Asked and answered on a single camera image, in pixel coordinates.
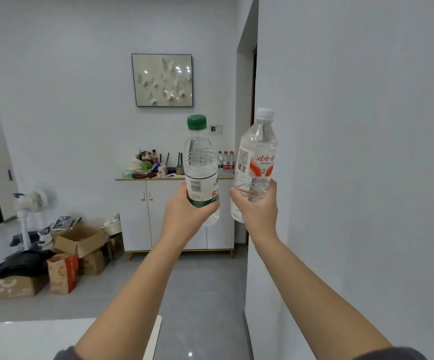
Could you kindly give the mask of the white sideboard cabinet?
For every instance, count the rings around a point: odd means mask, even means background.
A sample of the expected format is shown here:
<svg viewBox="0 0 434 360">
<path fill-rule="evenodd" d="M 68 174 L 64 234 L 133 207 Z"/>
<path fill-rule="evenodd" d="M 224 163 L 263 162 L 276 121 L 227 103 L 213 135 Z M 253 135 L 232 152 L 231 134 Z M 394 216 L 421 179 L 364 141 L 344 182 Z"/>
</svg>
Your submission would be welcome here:
<svg viewBox="0 0 434 360">
<path fill-rule="evenodd" d="M 125 188 L 118 198 L 124 251 L 129 260 L 136 253 L 148 253 L 157 244 L 165 216 L 166 202 L 175 195 L 185 177 L 132 179 L 116 181 Z M 202 226 L 184 252 L 229 252 L 235 254 L 234 219 L 231 215 L 230 188 L 233 173 L 219 173 L 220 216 L 209 227 Z"/>
</svg>

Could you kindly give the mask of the green cap water bottle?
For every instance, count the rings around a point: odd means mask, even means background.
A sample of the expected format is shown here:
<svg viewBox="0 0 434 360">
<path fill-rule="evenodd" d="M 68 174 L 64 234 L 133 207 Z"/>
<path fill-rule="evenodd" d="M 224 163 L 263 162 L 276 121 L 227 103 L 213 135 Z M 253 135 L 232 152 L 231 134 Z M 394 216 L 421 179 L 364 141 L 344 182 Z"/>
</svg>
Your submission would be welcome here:
<svg viewBox="0 0 434 360">
<path fill-rule="evenodd" d="M 189 137 L 182 161 L 188 200 L 194 207 L 202 208 L 220 200 L 218 153 L 208 138 L 205 115 L 188 116 L 187 126 Z"/>
</svg>

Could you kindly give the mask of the grey right sleeve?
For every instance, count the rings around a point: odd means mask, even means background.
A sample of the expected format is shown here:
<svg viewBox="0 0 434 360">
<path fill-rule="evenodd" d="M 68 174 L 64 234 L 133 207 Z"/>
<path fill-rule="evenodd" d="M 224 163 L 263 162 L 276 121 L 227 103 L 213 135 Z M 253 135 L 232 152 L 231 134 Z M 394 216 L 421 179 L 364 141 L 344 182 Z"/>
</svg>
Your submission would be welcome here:
<svg viewBox="0 0 434 360">
<path fill-rule="evenodd" d="M 370 351 L 352 360 L 428 360 L 421 352 L 408 346 L 393 346 Z"/>
</svg>

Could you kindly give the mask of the grey left sleeve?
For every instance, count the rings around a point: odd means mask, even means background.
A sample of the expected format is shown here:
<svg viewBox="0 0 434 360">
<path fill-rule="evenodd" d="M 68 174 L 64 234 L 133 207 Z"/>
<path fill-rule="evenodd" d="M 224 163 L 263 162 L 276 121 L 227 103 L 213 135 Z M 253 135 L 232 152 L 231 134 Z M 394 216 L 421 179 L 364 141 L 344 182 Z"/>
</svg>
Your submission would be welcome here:
<svg viewBox="0 0 434 360">
<path fill-rule="evenodd" d="M 57 352 L 52 360 L 84 360 L 77 352 L 74 346 L 62 349 Z"/>
</svg>

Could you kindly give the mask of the magazine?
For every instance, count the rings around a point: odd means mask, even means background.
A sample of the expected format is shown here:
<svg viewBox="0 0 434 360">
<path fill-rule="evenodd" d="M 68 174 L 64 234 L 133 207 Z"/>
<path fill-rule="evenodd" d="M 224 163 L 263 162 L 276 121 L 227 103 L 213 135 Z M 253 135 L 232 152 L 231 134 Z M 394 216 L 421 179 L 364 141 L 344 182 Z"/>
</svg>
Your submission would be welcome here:
<svg viewBox="0 0 434 360">
<path fill-rule="evenodd" d="M 53 225 L 51 232 L 58 234 L 67 230 L 71 230 L 82 221 L 82 217 L 79 216 L 60 216 Z"/>
</svg>

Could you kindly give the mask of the dark clothes heap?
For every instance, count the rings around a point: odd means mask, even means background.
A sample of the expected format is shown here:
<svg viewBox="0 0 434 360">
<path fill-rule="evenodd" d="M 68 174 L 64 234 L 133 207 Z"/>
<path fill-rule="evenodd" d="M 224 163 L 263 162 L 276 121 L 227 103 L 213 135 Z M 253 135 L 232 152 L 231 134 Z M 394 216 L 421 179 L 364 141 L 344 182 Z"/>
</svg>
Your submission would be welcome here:
<svg viewBox="0 0 434 360">
<path fill-rule="evenodd" d="M 52 243 L 52 232 L 49 230 L 49 227 L 45 230 L 40 231 L 29 231 L 28 232 L 29 239 L 31 246 L 40 246 L 45 247 Z M 22 240 L 22 234 L 17 234 L 12 237 L 12 240 L 9 244 L 10 247 L 17 247 L 22 246 L 23 240 Z"/>
</svg>

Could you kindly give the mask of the person's left forearm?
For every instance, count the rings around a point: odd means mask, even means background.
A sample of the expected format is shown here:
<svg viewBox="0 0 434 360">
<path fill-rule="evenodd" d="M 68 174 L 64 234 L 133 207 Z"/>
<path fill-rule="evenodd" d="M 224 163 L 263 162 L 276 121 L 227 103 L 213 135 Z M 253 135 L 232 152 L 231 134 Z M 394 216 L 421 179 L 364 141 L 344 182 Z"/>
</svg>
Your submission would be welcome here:
<svg viewBox="0 0 434 360">
<path fill-rule="evenodd" d="M 189 239 L 166 233 L 75 346 L 82 360 L 143 360 L 172 270 Z"/>
</svg>

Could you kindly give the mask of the person's right hand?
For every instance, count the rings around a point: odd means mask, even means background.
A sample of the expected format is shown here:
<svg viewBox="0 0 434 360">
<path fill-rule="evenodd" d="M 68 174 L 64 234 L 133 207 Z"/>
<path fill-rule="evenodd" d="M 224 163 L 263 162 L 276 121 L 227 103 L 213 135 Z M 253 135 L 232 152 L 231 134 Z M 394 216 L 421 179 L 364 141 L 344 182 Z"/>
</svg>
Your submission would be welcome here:
<svg viewBox="0 0 434 360">
<path fill-rule="evenodd" d="M 268 191 L 256 202 L 248 200 L 248 208 L 243 220 L 254 244 L 275 242 L 278 240 L 276 225 L 278 217 L 277 183 L 270 180 Z"/>
</svg>

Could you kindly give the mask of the flat printed cardboard box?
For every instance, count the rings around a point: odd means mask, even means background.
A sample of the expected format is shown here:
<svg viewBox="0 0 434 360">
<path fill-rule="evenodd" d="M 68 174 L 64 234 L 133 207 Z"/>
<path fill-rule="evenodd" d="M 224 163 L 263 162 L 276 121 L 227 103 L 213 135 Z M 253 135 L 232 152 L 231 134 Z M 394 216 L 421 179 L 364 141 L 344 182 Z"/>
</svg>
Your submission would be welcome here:
<svg viewBox="0 0 434 360">
<path fill-rule="evenodd" d="M 0 279 L 0 301 L 35 297 L 47 284 L 49 284 L 47 275 L 35 277 L 9 276 Z"/>
</svg>

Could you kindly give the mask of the person's left hand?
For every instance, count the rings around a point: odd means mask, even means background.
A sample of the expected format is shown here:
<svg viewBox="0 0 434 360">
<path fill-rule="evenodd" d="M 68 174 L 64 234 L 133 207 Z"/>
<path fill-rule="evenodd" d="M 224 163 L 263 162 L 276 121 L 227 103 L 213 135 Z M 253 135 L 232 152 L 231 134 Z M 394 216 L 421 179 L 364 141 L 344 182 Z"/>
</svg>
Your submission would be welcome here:
<svg viewBox="0 0 434 360">
<path fill-rule="evenodd" d="M 208 218 L 193 216 L 186 183 L 179 186 L 175 196 L 165 206 L 164 222 L 159 241 L 183 250 Z"/>
</svg>

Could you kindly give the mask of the small closed cardboard box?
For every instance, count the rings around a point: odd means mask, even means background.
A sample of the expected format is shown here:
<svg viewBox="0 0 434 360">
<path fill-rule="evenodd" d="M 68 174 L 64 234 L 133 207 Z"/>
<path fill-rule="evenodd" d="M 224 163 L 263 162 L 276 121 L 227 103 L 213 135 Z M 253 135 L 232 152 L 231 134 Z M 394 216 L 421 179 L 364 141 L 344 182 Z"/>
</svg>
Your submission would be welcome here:
<svg viewBox="0 0 434 360">
<path fill-rule="evenodd" d="M 98 249 L 78 259 L 78 274 L 80 276 L 99 276 L 106 266 L 103 250 Z"/>
</svg>

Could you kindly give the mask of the grey sleeve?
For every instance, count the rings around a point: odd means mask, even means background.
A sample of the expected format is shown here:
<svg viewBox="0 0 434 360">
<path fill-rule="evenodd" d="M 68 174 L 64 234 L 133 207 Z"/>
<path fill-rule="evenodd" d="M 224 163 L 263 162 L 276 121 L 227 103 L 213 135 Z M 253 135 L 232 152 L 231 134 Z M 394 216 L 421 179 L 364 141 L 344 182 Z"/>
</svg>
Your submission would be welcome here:
<svg viewBox="0 0 434 360">
<path fill-rule="evenodd" d="M 370 351 L 352 360 L 428 360 L 421 352 L 408 346 L 393 346 Z"/>
<path fill-rule="evenodd" d="M 62 349 L 57 352 L 52 360 L 84 360 L 77 352 L 74 346 Z"/>
</svg>

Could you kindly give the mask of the white cap water bottle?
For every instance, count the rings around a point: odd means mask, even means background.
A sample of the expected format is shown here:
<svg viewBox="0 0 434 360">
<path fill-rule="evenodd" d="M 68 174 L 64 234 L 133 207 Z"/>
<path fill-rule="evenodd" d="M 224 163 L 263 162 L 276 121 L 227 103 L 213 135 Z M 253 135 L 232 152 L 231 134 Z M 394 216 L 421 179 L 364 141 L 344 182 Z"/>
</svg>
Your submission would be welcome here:
<svg viewBox="0 0 434 360">
<path fill-rule="evenodd" d="M 233 188 L 250 202 L 259 201 L 268 191 L 278 147 L 274 114 L 271 109 L 257 108 L 253 125 L 240 140 Z"/>
</svg>

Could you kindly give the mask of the person's right forearm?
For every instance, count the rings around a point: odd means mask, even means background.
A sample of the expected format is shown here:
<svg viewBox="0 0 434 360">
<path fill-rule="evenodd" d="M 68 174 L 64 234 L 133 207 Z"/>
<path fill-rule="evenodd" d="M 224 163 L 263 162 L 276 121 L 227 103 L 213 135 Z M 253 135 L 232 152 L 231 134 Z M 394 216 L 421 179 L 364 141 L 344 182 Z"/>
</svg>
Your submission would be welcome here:
<svg viewBox="0 0 434 360">
<path fill-rule="evenodd" d="M 316 360 L 354 360 L 392 346 L 276 234 L 251 239 Z"/>
</svg>

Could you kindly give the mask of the framed butterfly wall picture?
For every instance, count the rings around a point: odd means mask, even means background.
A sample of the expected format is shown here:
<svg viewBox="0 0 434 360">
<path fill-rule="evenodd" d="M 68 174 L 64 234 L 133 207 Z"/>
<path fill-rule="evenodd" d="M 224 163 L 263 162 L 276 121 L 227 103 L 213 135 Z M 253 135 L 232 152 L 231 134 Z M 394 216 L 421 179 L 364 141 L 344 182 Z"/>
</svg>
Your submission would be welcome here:
<svg viewBox="0 0 434 360">
<path fill-rule="evenodd" d="M 131 54 L 138 108 L 192 108 L 191 54 Z"/>
</svg>

